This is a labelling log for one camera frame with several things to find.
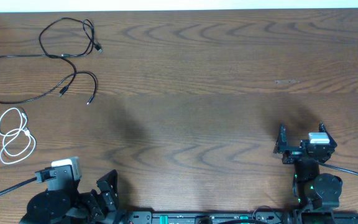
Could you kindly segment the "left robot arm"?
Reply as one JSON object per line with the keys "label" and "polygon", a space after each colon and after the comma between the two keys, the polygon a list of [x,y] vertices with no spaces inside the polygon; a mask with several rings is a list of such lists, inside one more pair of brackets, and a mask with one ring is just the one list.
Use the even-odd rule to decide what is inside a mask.
{"label": "left robot arm", "polygon": [[117,172],[112,170],[96,181],[100,192],[79,193],[79,180],[71,166],[48,167],[35,173],[36,181],[46,182],[47,190],[27,204],[21,223],[124,223],[119,208]]}

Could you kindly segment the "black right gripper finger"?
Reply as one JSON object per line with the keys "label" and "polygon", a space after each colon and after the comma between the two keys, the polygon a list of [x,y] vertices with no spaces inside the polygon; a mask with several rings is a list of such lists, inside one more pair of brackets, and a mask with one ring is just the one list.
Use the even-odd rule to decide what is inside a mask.
{"label": "black right gripper finger", "polygon": [[283,154],[287,149],[288,149],[288,142],[286,136],[286,127],[283,124],[281,124],[273,153]]}
{"label": "black right gripper finger", "polygon": [[319,132],[320,132],[320,133],[326,133],[326,134],[327,134],[328,139],[329,139],[329,144],[330,144],[330,145],[332,145],[332,146],[337,146],[337,142],[336,142],[336,141],[332,138],[332,136],[328,133],[328,131],[327,131],[327,129],[326,129],[326,127],[325,127],[325,125],[324,125],[323,122],[320,122],[320,123],[319,123],[318,129],[319,129]]}

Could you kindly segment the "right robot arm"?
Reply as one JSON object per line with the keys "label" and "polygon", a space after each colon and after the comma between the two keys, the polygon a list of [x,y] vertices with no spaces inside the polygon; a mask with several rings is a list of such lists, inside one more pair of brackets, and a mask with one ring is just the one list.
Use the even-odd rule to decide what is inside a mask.
{"label": "right robot arm", "polygon": [[327,162],[336,147],[323,123],[299,146],[288,144],[286,127],[280,126],[273,152],[282,155],[283,164],[294,165],[293,194],[299,203],[298,208],[283,214],[283,223],[358,223],[358,213],[334,211],[339,207],[342,179],[319,170],[319,163]]}

